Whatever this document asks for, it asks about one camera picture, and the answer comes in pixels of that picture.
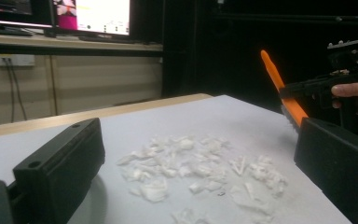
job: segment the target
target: monitor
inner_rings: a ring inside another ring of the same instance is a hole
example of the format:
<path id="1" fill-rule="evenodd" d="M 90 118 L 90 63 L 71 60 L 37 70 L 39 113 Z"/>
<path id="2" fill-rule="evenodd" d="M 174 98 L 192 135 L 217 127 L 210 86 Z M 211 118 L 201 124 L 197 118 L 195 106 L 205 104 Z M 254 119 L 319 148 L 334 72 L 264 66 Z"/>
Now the monitor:
<path id="1" fill-rule="evenodd" d="M 51 11 L 50 0 L 0 0 L 0 28 L 50 28 Z"/>
<path id="2" fill-rule="evenodd" d="M 130 0 L 54 0 L 61 29 L 130 34 Z"/>
<path id="3" fill-rule="evenodd" d="M 74 35 L 91 41 L 99 41 L 94 37 L 110 38 L 112 42 L 159 42 L 162 38 L 162 0 L 50 1 L 55 6 L 50 35 Z"/>

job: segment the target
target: wall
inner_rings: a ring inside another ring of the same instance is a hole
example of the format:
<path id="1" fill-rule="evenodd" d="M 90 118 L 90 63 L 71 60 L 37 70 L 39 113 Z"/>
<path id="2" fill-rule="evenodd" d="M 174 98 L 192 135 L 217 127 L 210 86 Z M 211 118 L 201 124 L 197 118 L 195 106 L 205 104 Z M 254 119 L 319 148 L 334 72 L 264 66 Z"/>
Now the wall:
<path id="1" fill-rule="evenodd" d="M 28 119 L 158 99 L 161 92 L 159 58 L 35 56 L 35 66 L 14 70 Z M 14 96 L 14 121 L 21 121 Z M 0 67 L 0 124 L 11 122 L 11 108 L 10 79 Z"/>

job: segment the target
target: dark background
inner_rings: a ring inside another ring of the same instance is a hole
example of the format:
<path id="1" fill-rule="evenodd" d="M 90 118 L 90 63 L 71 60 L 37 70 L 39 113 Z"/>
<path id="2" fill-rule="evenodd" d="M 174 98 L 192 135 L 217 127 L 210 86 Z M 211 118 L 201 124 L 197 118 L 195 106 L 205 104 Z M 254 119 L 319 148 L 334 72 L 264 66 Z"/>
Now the dark background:
<path id="1" fill-rule="evenodd" d="M 260 50 L 286 84 L 333 72 L 327 46 L 358 39 L 358 2 L 166 0 L 163 30 L 163 97 L 226 94 L 281 113 Z M 298 101 L 310 117 L 339 124 L 336 109 Z"/>

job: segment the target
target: black device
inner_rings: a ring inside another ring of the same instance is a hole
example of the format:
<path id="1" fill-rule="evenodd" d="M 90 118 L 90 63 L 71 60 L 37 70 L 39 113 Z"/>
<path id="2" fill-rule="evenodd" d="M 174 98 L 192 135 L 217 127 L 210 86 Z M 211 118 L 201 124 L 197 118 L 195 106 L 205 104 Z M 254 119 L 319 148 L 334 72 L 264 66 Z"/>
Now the black device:
<path id="1" fill-rule="evenodd" d="M 358 23 L 358 1 L 217 1 L 219 17 L 252 21 Z"/>
<path id="2" fill-rule="evenodd" d="M 67 223 L 104 163 L 99 119 L 71 125 L 0 180 L 0 224 Z"/>
<path id="3" fill-rule="evenodd" d="M 51 12 L 50 0 L 0 0 L 0 35 L 27 35 L 18 28 L 51 28 Z"/>
<path id="4" fill-rule="evenodd" d="M 336 71 L 288 84 L 281 98 L 317 95 L 322 108 L 331 107 L 331 88 L 358 82 L 358 40 L 329 45 Z M 358 134 L 353 98 L 340 98 L 341 126 L 313 118 L 302 119 L 294 160 L 312 182 L 353 224 L 358 224 Z"/>
<path id="5" fill-rule="evenodd" d="M 329 45 L 332 53 L 328 56 L 334 72 L 316 76 L 314 79 L 290 83 L 279 90 L 280 97 L 298 98 L 313 96 L 319 98 L 323 109 L 331 108 L 333 100 L 337 100 L 331 93 L 331 88 L 337 84 L 348 84 L 358 82 L 358 40 Z M 354 116 L 356 104 L 354 98 L 339 98 L 342 106 L 340 108 L 341 126 L 357 133 L 357 125 Z"/>

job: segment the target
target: cable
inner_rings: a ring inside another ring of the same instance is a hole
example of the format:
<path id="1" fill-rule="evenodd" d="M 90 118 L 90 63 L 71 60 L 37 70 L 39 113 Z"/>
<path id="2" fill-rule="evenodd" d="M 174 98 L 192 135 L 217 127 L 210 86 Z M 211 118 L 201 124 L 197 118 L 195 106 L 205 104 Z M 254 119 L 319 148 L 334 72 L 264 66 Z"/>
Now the cable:
<path id="1" fill-rule="evenodd" d="M 6 58 L 3 58 L 2 59 L 6 65 L 6 69 L 7 69 L 7 74 L 8 74 L 8 78 L 10 80 L 10 96 L 11 96 L 11 122 L 13 123 L 14 122 L 14 83 L 13 83 L 13 78 L 11 76 L 11 73 L 10 73 L 10 67 L 9 67 L 9 64 L 8 64 L 8 61 Z"/>
<path id="2" fill-rule="evenodd" d="M 28 34 L 31 34 L 31 35 L 45 35 L 43 32 L 36 32 L 36 31 L 26 29 L 26 28 L 22 28 L 22 31 L 27 32 Z"/>
<path id="3" fill-rule="evenodd" d="M 12 75 L 13 75 L 14 83 L 16 84 L 17 97 L 19 98 L 19 103 L 20 103 L 20 107 L 21 107 L 21 112 L 22 112 L 22 115 L 24 116 L 24 119 L 27 120 L 27 115 L 26 115 L 26 113 L 25 113 L 24 105 L 22 104 L 22 99 L 21 99 L 21 94 L 20 94 L 20 87 L 19 87 L 19 81 L 17 80 L 16 73 L 14 72 L 13 63 L 11 62 L 11 59 L 8 58 L 7 60 L 8 60 L 9 68 L 10 68 L 11 73 L 12 73 Z"/>
<path id="4" fill-rule="evenodd" d="M 345 24 L 358 25 L 356 16 L 309 16 L 309 15 L 268 15 L 268 14 L 240 14 L 240 13 L 214 13 L 218 20 L 233 21 L 274 21 L 313 24 Z"/>

